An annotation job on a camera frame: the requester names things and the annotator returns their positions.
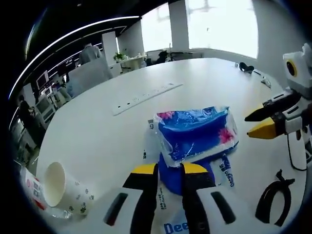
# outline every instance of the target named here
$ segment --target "desk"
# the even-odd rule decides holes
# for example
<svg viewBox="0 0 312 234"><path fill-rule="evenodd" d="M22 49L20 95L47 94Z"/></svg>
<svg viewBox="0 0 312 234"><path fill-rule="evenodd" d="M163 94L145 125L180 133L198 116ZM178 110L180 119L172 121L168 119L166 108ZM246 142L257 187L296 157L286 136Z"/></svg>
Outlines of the desk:
<svg viewBox="0 0 312 234"><path fill-rule="evenodd" d="M133 69L137 70L141 67L142 60L145 57L146 56L137 56L134 58L129 58L129 59L124 59L124 60L118 61L117 63L131 63L131 64L133 64Z"/></svg>
<svg viewBox="0 0 312 234"><path fill-rule="evenodd" d="M267 77L272 89L260 83L260 76L241 72L233 62L196 58L145 67L97 85L55 114L42 143L37 176L42 180L48 165L60 161L69 173L102 195L122 186L131 170L143 162L144 133L154 113L228 105L239 136L237 150L229 156L236 193L255 214L262 193L282 169L284 178L295 178L290 186L292 205L285 225L300 208L306 172L292 169L286 136L273 140L248 138L246 133L255 123L244 121L258 104L282 91L273 78ZM113 116L115 100L135 97L168 82L183 82L183 86ZM304 142L297 141L295 134L290 135L290 148L293 163L305 168ZM284 199L277 194L272 221L278 219L283 206Z"/></svg>

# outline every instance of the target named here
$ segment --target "white paper cup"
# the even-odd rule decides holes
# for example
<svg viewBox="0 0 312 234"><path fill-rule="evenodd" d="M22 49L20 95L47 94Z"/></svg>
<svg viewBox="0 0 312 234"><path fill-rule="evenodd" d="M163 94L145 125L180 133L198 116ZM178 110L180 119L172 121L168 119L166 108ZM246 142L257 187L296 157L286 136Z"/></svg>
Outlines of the white paper cup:
<svg viewBox="0 0 312 234"><path fill-rule="evenodd" d="M92 207L94 194L66 172L59 162L47 168L43 180L43 196L50 207L86 215Z"/></svg>

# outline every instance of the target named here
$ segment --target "black cable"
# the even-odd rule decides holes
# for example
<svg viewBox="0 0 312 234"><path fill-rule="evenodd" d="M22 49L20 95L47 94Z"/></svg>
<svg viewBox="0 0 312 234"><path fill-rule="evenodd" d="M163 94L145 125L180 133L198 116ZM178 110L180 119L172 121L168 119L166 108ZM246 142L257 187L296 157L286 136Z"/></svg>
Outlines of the black cable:
<svg viewBox="0 0 312 234"><path fill-rule="evenodd" d="M292 168L294 168L294 169L297 170L297 171L301 171L301 172L306 171L308 167L306 167L305 169L300 169L300 168L295 167L294 164L293 164L292 154L291 154L291 148L290 148L290 146L289 146L289 135L288 135L288 134L287 134L287 146L288 146L289 160L291 161L291 166L292 166Z"/></svg>
<svg viewBox="0 0 312 234"><path fill-rule="evenodd" d="M275 223L275 225L281 227L283 225L283 223L284 223L284 221L288 215L288 212L290 210L290 207L291 207L292 196L291 196L291 191L290 191L288 186L291 185L292 183L294 183L294 179L286 179L285 180L282 176L282 170L279 170L279 172L276 174L276 177L280 181L273 182L263 192L263 194L259 200L256 212L255 212L255 216L260 221L262 221L264 223L269 223L270 222L270 211L271 211L271 206L272 206L274 196L277 192L281 191L284 195L285 205L284 205L284 209L283 209L283 212L282 212L280 218Z"/></svg>

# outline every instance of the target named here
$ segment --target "ceiling light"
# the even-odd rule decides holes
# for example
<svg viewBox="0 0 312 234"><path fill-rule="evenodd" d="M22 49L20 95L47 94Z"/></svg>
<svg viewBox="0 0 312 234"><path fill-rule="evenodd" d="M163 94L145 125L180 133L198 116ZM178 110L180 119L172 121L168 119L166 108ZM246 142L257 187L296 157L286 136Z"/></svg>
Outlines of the ceiling light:
<svg viewBox="0 0 312 234"><path fill-rule="evenodd" d="M52 71L54 68L56 68L57 66L61 65L62 63L64 63L66 60L70 59L71 57L75 56L76 54L79 54L81 51L82 51L82 50L80 50L80 51L78 51L77 53L74 53L73 55L69 56L68 58L64 59L62 62L59 62L57 65L55 65L54 67L52 67L52 68L48 71L48 73L51 72L51 71Z"/></svg>
<svg viewBox="0 0 312 234"><path fill-rule="evenodd" d="M15 118L15 115L16 115L16 113L17 113L18 110L19 110L19 108L16 108L16 111L15 111L14 114L13 114L13 117L12 117L11 122L10 122L10 124L9 124L9 130L10 130L10 128L11 128L12 122L13 122L13 120L14 120L14 118Z"/></svg>
<svg viewBox="0 0 312 234"><path fill-rule="evenodd" d="M53 45L55 45L56 43L58 43L59 41L63 40L64 38L68 37L69 35L72 35L73 33L75 32L78 32L82 29L85 29L85 28L88 28L88 27L91 27L91 26L94 26L94 25L97 25L97 24L100 24L100 23L105 23L105 22L110 22L110 21L114 21L114 20L125 20L125 19L135 19L135 18L139 18L139 16L127 16L127 17L119 17L119 18L114 18L114 19L106 19L106 20L101 20L101 21L98 21L98 22L94 22L94 23L91 23L91 24L88 24L86 26L83 26L81 28L78 28L64 36L62 36L61 38L57 39L56 41L52 42L50 45L48 45L47 47L45 47L39 54L37 54L33 60L30 61L30 63L25 67L25 69L22 71L22 73L20 74L20 76L18 77L18 79L15 81L13 87L12 87L12 90L9 94L9 98L11 97L12 93L13 93L13 90L15 88L15 86L17 85L17 83L19 82L19 80L21 79L21 77L24 75L24 73L27 71L27 69L31 66L31 64L34 63L35 60L37 60L44 52L46 52L48 49L50 49Z"/></svg>
<svg viewBox="0 0 312 234"><path fill-rule="evenodd" d="M104 29L104 30L100 30L100 31L97 31L97 32L95 32L95 33L100 33L100 32L105 32L105 31L108 31L108 30L112 30L112 29L117 29L117 28L126 28L127 26L118 26L118 27L114 27L114 28L108 28L108 29ZM54 53L56 53L56 52L58 52L59 50L61 50L61 49L63 49L64 47L66 47L67 45L64 45L63 47L61 47L61 48L59 48L58 50L56 50ZM52 53L52 54L50 54L48 57L46 57L43 61L41 61L41 63L39 63L39 65L37 66L37 67L35 67L34 69L33 69L33 71L34 70L36 70L41 64L43 64L43 62L44 61L46 61L50 56L52 56L54 53Z"/></svg>
<svg viewBox="0 0 312 234"><path fill-rule="evenodd" d="M25 46L25 60L27 59L27 53L28 53L28 50L29 50L31 37L33 36L34 30L35 30L35 26L36 25L34 24L32 29L31 29L31 31L30 31L30 34L28 36L27 42L26 42L26 46Z"/></svg>

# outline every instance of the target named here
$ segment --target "window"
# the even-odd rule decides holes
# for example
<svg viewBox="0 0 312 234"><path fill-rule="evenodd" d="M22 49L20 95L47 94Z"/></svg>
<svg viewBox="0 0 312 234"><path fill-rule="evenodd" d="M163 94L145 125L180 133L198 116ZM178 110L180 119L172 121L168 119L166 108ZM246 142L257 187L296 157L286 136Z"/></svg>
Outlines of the window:
<svg viewBox="0 0 312 234"><path fill-rule="evenodd" d="M172 38L168 4L142 16L141 27L145 52L169 48Z"/></svg>
<svg viewBox="0 0 312 234"><path fill-rule="evenodd" d="M190 49L212 48L257 58L251 0L186 0Z"/></svg>

